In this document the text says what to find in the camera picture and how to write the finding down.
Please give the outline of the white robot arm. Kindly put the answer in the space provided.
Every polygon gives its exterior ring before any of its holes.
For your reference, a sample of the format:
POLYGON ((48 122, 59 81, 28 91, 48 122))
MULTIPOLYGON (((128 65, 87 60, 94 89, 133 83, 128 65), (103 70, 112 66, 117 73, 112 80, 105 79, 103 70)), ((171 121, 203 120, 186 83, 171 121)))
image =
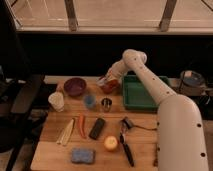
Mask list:
POLYGON ((149 68, 142 51, 127 49, 109 74, 120 78, 134 71, 157 109, 158 171, 209 171, 202 117, 196 103, 176 93, 149 68))

